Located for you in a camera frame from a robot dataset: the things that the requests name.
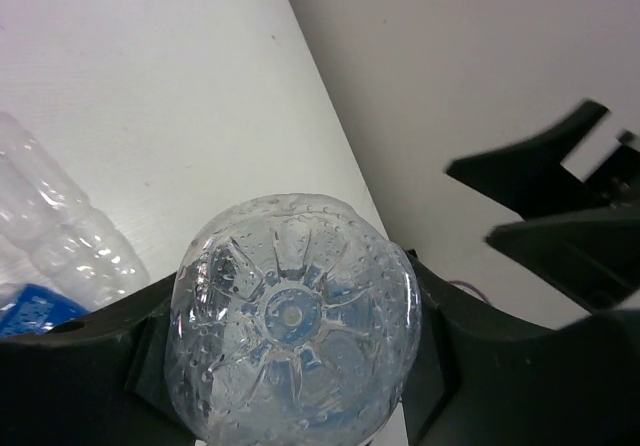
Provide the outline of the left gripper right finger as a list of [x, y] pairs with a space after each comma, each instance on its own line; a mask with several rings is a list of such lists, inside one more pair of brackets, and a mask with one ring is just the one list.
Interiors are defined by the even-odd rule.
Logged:
[[402, 396], [413, 445], [635, 445], [639, 314], [551, 330], [504, 313], [412, 259], [422, 331]]

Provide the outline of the blue-label bottle white cap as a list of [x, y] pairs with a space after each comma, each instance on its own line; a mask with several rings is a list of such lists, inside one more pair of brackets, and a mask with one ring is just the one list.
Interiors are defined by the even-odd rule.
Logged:
[[89, 311], [44, 286], [33, 283], [1, 285], [2, 338], [23, 334], [44, 334]]

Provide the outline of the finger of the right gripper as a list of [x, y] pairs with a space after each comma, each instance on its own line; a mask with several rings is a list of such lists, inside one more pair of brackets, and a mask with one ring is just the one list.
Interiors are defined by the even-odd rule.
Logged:
[[562, 161], [608, 113], [586, 99], [535, 136], [453, 160], [446, 174], [525, 220], [602, 206], [602, 196]]
[[588, 209], [504, 224], [486, 242], [587, 311], [639, 291], [639, 207]]

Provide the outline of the clear bottle blue-white cap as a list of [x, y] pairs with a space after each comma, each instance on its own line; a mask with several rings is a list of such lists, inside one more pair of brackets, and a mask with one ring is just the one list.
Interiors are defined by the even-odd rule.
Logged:
[[94, 311], [150, 284], [126, 237], [8, 113], [1, 114], [1, 234], [66, 297]]

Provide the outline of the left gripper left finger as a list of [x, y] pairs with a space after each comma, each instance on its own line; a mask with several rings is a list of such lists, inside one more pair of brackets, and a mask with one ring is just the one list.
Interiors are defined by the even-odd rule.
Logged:
[[2, 444], [195, 444], [164, 378], [174, 281], [46, 334], [3, 339]]

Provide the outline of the blue-label plastic bottle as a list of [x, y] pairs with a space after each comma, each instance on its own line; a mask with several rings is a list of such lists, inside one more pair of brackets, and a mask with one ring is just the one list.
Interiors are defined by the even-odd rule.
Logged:
[[189, 245], [164, 372], [209, 445], [365, 445], [400, 401], [420, 333], [398, 245], [335, 198], [266, 196]]

